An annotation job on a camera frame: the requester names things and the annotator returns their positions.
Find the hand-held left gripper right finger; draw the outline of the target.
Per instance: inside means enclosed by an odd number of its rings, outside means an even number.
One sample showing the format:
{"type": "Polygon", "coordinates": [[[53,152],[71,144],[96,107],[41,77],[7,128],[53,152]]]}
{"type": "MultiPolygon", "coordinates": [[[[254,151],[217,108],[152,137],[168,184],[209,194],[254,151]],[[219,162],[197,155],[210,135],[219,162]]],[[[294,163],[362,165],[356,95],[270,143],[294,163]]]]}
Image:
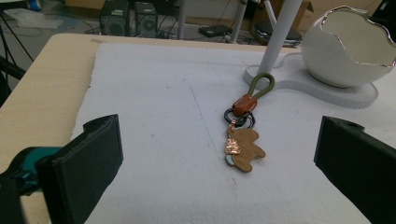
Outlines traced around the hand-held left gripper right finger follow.
{"type": "Polygon", "coordinates": [[[314,162],[372,224],[396,224],[396,148],[324,116],[314,162]]]}

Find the black computer tower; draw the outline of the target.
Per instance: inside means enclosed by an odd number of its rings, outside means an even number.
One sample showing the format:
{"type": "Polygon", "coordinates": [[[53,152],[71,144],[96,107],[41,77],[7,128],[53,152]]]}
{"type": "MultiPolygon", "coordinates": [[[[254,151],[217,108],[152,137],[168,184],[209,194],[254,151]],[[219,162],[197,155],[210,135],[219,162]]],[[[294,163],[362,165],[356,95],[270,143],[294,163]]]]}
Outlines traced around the black computer tower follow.
{"type": "Polygon", "coordinates": [[[158,15],[152,3],[134,3],[135,32],[138,36],[155,38],[158,32],[158,15]]]}
{"type": "Polygon", "coordinates": [[[130,4],[127,0],[106,0],[100,15],[102,35],[128,36],[130,34],[130,4]]]}

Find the clear plastic bag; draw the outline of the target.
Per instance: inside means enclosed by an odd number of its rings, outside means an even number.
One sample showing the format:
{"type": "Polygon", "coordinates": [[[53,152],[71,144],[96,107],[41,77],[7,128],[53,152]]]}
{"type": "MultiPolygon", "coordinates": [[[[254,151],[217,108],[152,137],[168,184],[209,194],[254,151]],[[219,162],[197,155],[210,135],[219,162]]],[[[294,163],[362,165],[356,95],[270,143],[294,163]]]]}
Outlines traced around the clear plastic bag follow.
{"type": "Polygon", "coordinates": [[[49,19],[45,14],[25,8],[6,9],[5,13],[21,28],[58,29],[64,24],[63,20],[49,19]]]}

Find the white eggshell-shaped bowl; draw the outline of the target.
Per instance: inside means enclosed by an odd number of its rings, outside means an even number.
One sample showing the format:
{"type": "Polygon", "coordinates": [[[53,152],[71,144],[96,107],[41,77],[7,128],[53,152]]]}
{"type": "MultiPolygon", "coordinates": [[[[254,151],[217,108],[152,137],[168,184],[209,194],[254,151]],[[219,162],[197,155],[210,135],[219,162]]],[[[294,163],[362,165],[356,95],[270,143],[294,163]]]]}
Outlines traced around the white eggshell-shaped bowl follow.
{"type": "Polygon", "coordinates": [[[372,83],[396,67],[396,43],[368,12],[341,6],[327,11],[304,35],[302,57],[316,79],[339,88],[372,83]]]}

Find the white foam mat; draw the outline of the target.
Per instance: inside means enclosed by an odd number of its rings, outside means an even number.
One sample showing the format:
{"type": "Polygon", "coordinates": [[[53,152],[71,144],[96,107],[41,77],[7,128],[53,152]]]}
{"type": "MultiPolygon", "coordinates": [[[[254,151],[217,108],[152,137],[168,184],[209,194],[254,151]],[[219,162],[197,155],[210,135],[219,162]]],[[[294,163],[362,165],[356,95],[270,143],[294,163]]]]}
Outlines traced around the white foam mat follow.
{"type": "Polygon", "coordinates": [[[323,116],[359,123],[396,147],[396,93],[380,81],[368,108],[293,90],[254,112],[265,157],[226,163],[224,111],[248,87],[255,52],[102,44],[78,123],[115,114],[123,164],[86,224],[369,224],[314,163],[323,116]]]}

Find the white metal post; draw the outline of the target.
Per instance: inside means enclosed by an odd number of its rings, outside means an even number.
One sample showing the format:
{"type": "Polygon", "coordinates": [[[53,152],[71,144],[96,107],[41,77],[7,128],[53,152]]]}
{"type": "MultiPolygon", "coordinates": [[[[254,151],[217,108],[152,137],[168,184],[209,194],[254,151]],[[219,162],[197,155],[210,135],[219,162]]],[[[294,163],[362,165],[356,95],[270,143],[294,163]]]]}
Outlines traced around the white metal post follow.
{"type": "Polygon", "coordinates": [[[239,0],[239,5],[238,5],[238,9],[236,11],[236,15],[235,15],[235,24],[233,27],[233,32],[231,33],[231,37],[229,42],[234,44],[236,42],[236,39],[238,37],[241,25],[242,25],[242,21],[244,19],[244,15],[245,15],[245,11],[248,5],[248,0],[239,0]]]}
{"type": "Polygon", "coordinates": [[[184,37],[184,28],[186,21],[186,1],[179,0],[179,13],[178,13],[178,27],[177,27],[177,39],[181,40],[184,37]]]}

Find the black flat box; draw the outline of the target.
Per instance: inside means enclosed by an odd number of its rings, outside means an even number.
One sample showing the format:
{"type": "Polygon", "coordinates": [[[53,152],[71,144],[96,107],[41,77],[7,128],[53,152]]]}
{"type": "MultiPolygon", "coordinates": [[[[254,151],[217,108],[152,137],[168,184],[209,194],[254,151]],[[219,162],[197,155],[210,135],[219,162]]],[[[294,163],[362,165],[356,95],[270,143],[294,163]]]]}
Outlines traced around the black flat box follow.
{"type": "Polygon", "coordinates": [[[201,27],[198,29],[198,33],[206,37],[216,37],[221,35],[227,35],[231,33],[233,29],[226,25],[215,25],[209,27],[201,27]]]}

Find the brown bear keychain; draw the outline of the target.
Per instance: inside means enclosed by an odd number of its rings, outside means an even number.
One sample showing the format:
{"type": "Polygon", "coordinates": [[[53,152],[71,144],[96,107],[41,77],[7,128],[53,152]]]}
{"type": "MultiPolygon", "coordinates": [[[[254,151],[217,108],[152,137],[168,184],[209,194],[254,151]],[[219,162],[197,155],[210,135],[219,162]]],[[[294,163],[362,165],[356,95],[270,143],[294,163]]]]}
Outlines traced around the brown bear keychain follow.
{"type": "Polygon", "coordinates": [[[258,100],[270,92],[275,84],[275,78],[271,74],[258,74],[252,79],[247,93],[236,100],[223,114],[228,123],[224,147],[225,160],[229,166],[241,172],[251,172],[251,162],[266,156],[265,151],[255,144],[260,136],[254,130],[256,120],[252,111],[257,106],[258,100]]]}

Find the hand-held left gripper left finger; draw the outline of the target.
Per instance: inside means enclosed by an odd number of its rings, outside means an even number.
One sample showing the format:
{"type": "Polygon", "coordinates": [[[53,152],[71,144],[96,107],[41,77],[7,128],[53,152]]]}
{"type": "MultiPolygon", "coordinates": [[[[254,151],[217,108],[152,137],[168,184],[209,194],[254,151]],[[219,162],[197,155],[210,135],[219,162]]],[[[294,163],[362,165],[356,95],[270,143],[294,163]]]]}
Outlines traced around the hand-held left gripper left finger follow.
{"type": "Polygon", "coordinates": [[[84,224],[123,162],[119,116],[83,125],[83,133],[36,163],[52,224],[84,224]]]}

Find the white key stand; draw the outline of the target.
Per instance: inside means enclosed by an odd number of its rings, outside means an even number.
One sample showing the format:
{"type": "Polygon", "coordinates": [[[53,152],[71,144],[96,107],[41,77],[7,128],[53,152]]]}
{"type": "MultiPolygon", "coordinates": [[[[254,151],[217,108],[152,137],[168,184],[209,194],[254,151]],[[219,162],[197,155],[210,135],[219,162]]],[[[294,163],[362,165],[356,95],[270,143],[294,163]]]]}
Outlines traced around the white key stand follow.
{"type": "Polygon", "coordinates": [[[341,89],[314,79],[304,68],[299,68],[299,65],[303,65],[300,56],[293,58],[297,62],[296,65],[287,65],[287,56],[280,58],[276,71],[279,81],[275,81],[275,78],[269,75],[275,68],[276,59],[302,1],[286,0],[277,20],[272,9],[267,10],[272,19],[274,32],[261,64],[251,65],[245,70],[243,79],[249,85],[249,90],[233,104],[232,109],[239,110],[245,115],[254,109],[259,98],[264,94],[281,89],[301,91],[324,102],[347,108],[365,108],[376,100],[378,91],[374,84],[341,89]]]}

